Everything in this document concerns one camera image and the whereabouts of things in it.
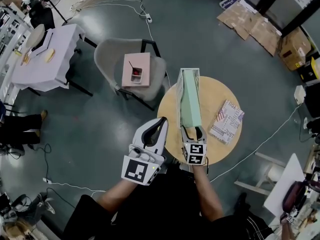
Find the pink box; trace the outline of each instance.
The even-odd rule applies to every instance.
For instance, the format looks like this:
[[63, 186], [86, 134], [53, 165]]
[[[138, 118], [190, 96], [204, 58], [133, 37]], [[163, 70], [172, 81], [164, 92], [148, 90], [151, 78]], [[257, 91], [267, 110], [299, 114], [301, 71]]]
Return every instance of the pink box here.
[[[141, 83], [131, 81], [132, 67], [142, 69]], [[150, 85], [150, 52], [124, 55], [122, 87], [148, 87]]]

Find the black shirt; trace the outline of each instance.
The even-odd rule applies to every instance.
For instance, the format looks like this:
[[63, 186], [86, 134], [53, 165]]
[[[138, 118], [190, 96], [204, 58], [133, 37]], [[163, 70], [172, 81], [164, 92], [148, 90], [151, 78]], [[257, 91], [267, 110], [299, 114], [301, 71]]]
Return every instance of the black shirt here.
[[180, 170], [158, 174], [149, 186], [139, 185], [112, 215], [90, 196], [83, 195], [63, 233], [63, 239], [107, 239], [120, 235], [160, 238], [169, 235], [207, 235], [214, 239], [247, 239], [235, 216], [210, 222], [200, 216], [196, 185]]

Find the round wooden table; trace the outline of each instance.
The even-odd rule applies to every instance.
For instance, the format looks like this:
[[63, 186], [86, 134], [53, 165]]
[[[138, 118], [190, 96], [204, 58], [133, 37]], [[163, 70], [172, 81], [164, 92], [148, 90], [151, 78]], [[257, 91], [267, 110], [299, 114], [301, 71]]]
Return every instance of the round wooden table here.
[[[242, 129], [241, 123], [231, 143], [229, 145], [223, 144], [209, 134], [210, 127], [214, 123], [216, 114], [226, 100], [231, 101], [238, 108], [240, 108], [240, 106], [237, 98], [228, 87], [226, 87], [222, 82], [206, 76], [200, 76], [199, 100], [202, 127], [206, 132], [206, 156], [209, 159], [209, 165], [212, 165], [229, 155], [229, 153], [236, 146]], [[181, 130], [177, 127], [176, 84], [166, 92], [161, 100], [157, 116], [166, 117], [169, 122], [165, 148], [176, 159], [182, 163], [185, 163], [186, 160], [182, 154], [183, 142]], [[190, 138], [194, 138], [195, 140], [197, 139], [196, 130], [194, 127], [188, 128], [187, 133]]]

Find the tablecloth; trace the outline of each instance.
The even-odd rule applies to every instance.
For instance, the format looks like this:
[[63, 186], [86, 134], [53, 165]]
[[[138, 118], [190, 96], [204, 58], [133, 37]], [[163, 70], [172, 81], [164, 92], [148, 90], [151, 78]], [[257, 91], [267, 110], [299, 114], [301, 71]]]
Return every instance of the tablecloth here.
[[80, 36], [84, 40], [85, 31], [77, 24], [55, 28], [48, 46], [48, 50], [55, 51], [52, 60], [45, 62], [47, 51], [31, 58], [28, 64], [21, 65], [22, 58], [19, 59], [12, 74], [12, 83], [20, 89], [31, 87], [43, 92], [57, 87], [68, 89], [66, 73]]

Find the concrete floor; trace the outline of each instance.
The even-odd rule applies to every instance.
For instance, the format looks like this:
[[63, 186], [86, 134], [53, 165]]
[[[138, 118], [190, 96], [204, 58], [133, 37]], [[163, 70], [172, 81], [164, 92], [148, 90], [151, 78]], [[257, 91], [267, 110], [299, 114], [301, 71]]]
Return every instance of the concrete floor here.
[[[251, 37], [243, 41], [216, 19], [222, 12], [219, 1], [143, 0], [146, 12], [153, 19], [151, 33], [167, 62], [171, 83], [176, 82], [180, 68], [200, 68], [202, 76], [227, 85], [245, 112], [238, 144], [225, 159], [209, 167], [210, 179], [228, 170], [278, 129], [297, 106], [293, 94], [301, 84], [298, 75], [287, 70], [278, 56], [271, 57]], [[150, 39], [146, 23], [132, 9], [123, 6], [87, 8], [70, 23], [79, 24], [87, 37], [97, 43], [110, 37]], [[94, 49], [80, 41], [78, 47], [83, 52], [72, 59], [74, 81], [93, 92], [93, 97], [72, 87], [42, 93], [41, 97], [23, 90], [16, 105], [26, 114], [49, 111], [41, 143], [50, 143], [52, 147], [52, 153], [47, 155], [52, 181], [105, 190], [121, 178], [123, 156], [128, 153], [135, 130], [155, 118], [157, 111], [116, 96], [94, 64]], [[161, 95], [153, 104], [158, 105], [160, 100]], [[284, 162], [296, 153], [304, 166], [312, 140], [300, 143], [299, 129], [300, 118], [296, 112], [259, 151]], [[255, 184], [266, 166], [259, 158], [250, 157], [212, 183], [226, 214], [233, 212], [238, 195], [244, 191], [233, 182], [239, 179]], [[23, 193], [34, 198], [47, 187], [53, 187], [74, 205], [81, 195], [91, 194], [68, 186], [48, 186], [42, 180], [46, 169], [41, 151], [26, 148], [26, 155], [19, 160], [2, 157], [4, 188], [14, 199]], [[56, 215], [50, 218], [63, 229], [73, 209], [54, 193], [50, 196], [56, 210]], [[265, 196], [249, 191], [248, 201], [252, 212], [267, 222], [272, 219], [262, 207]]]

